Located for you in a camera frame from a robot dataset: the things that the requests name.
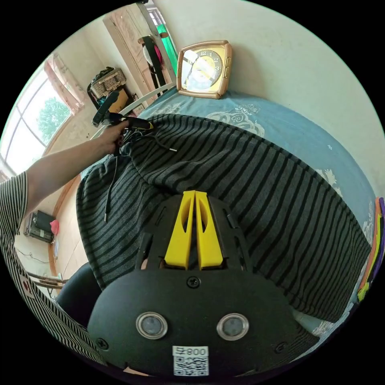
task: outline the white railing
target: white railing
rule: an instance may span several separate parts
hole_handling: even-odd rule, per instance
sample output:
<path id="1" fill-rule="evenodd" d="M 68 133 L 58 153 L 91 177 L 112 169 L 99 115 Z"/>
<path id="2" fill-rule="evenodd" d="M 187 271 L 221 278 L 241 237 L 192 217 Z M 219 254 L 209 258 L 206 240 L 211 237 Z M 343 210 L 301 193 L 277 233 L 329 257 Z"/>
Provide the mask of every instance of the white railing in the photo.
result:
<path id="1" fill-rule="evenodd" d="M 148 94 L 146 94 L 145 96 L 142 96 L 141 98 L 139 98 L 138 100 L 136 100 L 135 102 L 131 103 L 130 105 L 128 105 L 127 107 L 124 107 L 124 109 L 122 109 L 122 111 L 120 112 L 122 115 L 125 115 L 127 114 L 128 112 L 132 111 L 135 107 L 138 107 L 140 104 L 142 104 L 144 101 L 150 99 L 151 97 L 153 97 L 154 95 L 156 95 L 157 93 L 160 93 L 162 91 L 165 91 L 167 89 L 170 89 L 172 87 L 176 86 L 176 82 L 171 82 L 171 83 L 168 83 L 168 84 L 165 84 L 163 85 L 162 87 L 159 87 L 157 89 L 155 89 L 154 91 L 151 91 L 149 92 Z M 94 139 L 94 138 L 97 138 L 104 130 L 105 126 L 101 126 L 99 128 L 99 130 L 97 130 L 97 132 L 92 136 L 91 139 Z"/>

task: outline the clock face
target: clock face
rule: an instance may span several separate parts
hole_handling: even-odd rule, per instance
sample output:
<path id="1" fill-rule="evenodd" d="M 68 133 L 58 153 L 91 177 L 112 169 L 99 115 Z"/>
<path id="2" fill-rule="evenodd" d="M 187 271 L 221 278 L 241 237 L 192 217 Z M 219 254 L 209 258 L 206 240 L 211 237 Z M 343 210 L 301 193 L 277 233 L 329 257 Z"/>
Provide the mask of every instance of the clock face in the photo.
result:
<path id="1" fill-rule="evenodd" d="M 215 91 L 223 73 L 222 47 L 187 50 L 183 55 L 182 88 L 188 91 Z"/>

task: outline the basket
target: basket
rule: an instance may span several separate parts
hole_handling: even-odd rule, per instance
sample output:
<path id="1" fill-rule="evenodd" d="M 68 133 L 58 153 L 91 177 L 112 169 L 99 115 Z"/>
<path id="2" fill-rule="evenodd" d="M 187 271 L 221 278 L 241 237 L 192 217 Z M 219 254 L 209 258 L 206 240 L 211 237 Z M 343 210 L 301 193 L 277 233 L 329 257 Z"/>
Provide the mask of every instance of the basket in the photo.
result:
<path id="1" fill-rule="evenodd" d="M 111 91 L 126 83 L 126 77 L 120 68 L 116 68 L 91 84 L 91 91 L 97 99 L 107 96 Z"/>

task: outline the window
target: window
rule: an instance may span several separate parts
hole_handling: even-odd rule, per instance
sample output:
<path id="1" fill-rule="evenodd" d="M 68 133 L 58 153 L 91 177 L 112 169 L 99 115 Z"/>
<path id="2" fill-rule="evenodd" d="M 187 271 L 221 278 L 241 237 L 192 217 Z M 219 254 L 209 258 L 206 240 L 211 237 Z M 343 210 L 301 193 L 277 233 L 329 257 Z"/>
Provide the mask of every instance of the window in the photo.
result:
<path id="1" fill-rule="evenodd" d="M 71 112 L 43 69 L 29 81 L 15 103 L 0 140 L 2 164 L 11 174 L 25 171 L 42 155 Z"/>
<path id="2" fill-rule="evenodd" d="M 165 24 L 162 15 L 160 14 L 158 8 L 147 8 L 148 13 L 151 16 L 152 21 L 156 26 Z"/>

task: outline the wooden door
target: wooden door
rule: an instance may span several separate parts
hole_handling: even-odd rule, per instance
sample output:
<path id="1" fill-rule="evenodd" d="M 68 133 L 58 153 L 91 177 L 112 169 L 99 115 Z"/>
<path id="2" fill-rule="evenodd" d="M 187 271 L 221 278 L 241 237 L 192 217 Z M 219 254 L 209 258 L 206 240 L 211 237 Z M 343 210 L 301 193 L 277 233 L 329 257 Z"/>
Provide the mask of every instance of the wooden door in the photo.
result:
<path id="1" fill-rule="evenodd" d="M 150 35 L 151 30 L 138 6 L 131 4 L 111 12 L 104 24 L 142 94 L 155 90 L 143 47 L 138 43 L 138 39 Z M 166 83 L 171 82 L 167 69 L 162 72 Z M 154 96 L 147 103 L 151 104 L 156 98 Z"/>

